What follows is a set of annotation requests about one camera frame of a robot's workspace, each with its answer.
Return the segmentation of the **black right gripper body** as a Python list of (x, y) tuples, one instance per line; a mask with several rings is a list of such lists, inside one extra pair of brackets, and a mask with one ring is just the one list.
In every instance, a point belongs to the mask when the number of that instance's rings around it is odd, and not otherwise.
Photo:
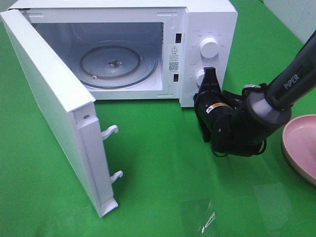
[(230, 118), (237, 107), (237, 94), (221, 91), (215, 84), (200, 87), (194, 95), (194, 109), (205, 142), (210, 142), (212, 131), (219, 129), (223, 136), (233, 139)]

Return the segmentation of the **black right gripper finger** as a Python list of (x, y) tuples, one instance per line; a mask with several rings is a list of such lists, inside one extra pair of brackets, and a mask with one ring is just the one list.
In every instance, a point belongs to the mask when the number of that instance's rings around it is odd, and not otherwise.
[(203, 84), (219, 84), (216, 75), (216, 69), (214, 67), (204, 67)]

